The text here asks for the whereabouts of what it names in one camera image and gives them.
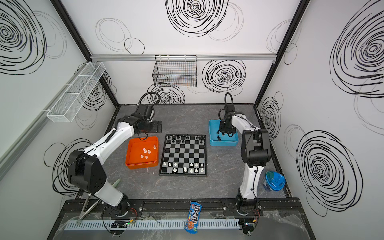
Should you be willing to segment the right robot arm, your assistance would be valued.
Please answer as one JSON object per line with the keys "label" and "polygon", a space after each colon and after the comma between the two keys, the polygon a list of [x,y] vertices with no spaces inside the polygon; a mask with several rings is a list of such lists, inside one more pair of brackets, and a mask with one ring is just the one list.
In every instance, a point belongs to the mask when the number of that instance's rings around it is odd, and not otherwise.
{"label": "right robot arm", "polygon": [[243,208],[251,208],[256,220],[260,217],[258,207],[258,184],[262,171],[271,160],[270,137],[266,129],[253,125],[242,112],[236,111],[231,93],[225,93],[224,115],[220,119],[219,132],[232,136],[240,133],[241,157],[245,166],[242,184],[236,197],[236,207],[240,215],[246,216]]}

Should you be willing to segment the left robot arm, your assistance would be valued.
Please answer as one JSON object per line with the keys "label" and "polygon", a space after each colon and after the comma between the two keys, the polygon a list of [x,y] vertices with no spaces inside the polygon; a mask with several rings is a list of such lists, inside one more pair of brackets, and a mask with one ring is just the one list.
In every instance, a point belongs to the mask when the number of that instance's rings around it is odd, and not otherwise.
{"label": "left robot arm", "polygon": [[134,113],[120,118],[115,127],[93,145],[69,155],[69,183],[103,201],[117,217],[125,216],[130,211],[130,204],[128,197],[108,182],[103,164],[132,136],[160,131],[159,122],[153,120],[154,106],[160,101],[160,94],[145,93]]}

